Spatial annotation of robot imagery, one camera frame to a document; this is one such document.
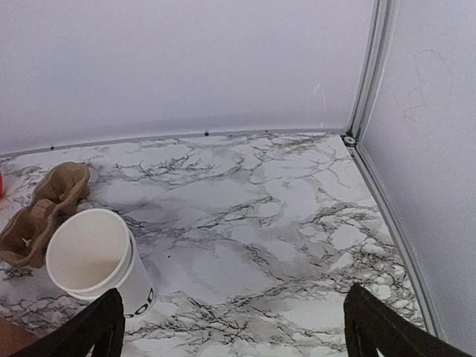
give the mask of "pencil marks on wall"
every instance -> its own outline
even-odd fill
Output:
[[[446,119],[453,76],[448,61],[438,51],[419,51],[412,61],[415,83],[401,105],[402,119],[413,136],[431,137]]]

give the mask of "white wall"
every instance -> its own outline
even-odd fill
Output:
[[[362,146],[447,339],[476,355],[476,2],[399,2]]]
[[[0,152],[343,130],[373,0],[1,1]]]

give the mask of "marble pattern surface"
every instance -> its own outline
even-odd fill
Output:
[[[346,356],[360,282],[423,326],[379,209],[337,135],[242,135],[0,158],[0,228],[54,165],[86,162],[80,209],[118,212],[157,288],[124,356]],[[0,315],[44,335],[86,303],[41,269],[0,263]]]

